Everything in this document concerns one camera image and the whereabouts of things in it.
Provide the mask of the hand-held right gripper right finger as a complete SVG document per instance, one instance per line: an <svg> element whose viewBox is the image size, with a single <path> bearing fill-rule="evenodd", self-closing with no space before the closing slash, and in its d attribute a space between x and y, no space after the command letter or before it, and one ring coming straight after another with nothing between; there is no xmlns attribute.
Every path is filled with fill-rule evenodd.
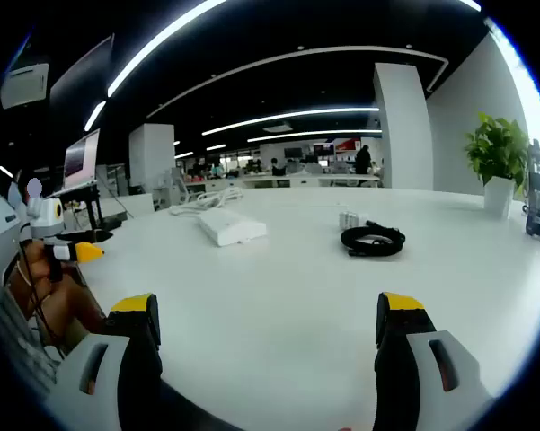
<svg viewBox="0 0 540 431"><path fill-rule="evenodd" d="M467 430L492 404L475 357L416 299L382 292L375 430Z"/></svg>

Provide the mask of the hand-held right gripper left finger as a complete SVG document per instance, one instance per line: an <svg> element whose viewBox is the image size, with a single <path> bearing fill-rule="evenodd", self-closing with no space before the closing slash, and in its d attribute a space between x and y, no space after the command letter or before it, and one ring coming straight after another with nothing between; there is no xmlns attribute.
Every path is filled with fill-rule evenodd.
<svg viewBox="0 0 540 431"><path fill-rule="evenodd" d="M157 297L116 303L101 334L87 335L57 369L45 400L63 430L147 430L161 390Z"/></svg>

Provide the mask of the person's left hand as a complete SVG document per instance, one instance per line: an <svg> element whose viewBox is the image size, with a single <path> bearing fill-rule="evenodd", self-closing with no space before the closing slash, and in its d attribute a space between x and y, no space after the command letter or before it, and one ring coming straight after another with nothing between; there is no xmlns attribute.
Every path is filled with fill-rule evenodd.
<svg viewBox="0 0 540 431"><path fill-rule="evenodd" d="M26 259L21 263L22 273L29 281L34 283L38 297L43 298L53 294L62 287L77 286L77 283L71 277L71 271L74 268L66 262L60 262L62 269L61 280L52 282L49 279L50 265L44 249L44 243L41 241L28 242L24 246Z"/></svg>

